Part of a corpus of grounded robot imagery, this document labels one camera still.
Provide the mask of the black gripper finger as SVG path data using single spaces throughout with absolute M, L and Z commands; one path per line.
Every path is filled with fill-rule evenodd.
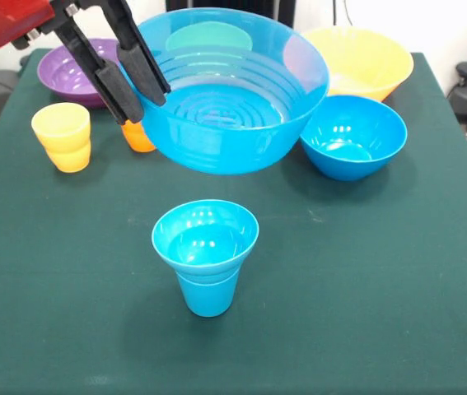
M 82 10 L 99 7 L 118 40 L 117 56 L 138 91 L 158 106 L 166 102 L 170 85 L 164 78 L 151 50 L 145 43 L 124 0 L 78 1 Z

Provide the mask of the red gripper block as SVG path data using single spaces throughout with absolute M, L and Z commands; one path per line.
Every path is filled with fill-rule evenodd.
M 45 0 L 0 0 L 0 48 L 40 26 L 54 32 L 73 56 L 115 120 L 124 124 L 143 117 L 143 108 L 115 63 L 105 61 L 94 50 L 73 19 L 91 3 L 51 3 Z M 138 82 L 143 65 L 143 48 L 132 13 L 126 3 L 99 3 L 118 40 L 117 54 L 128 76 Z

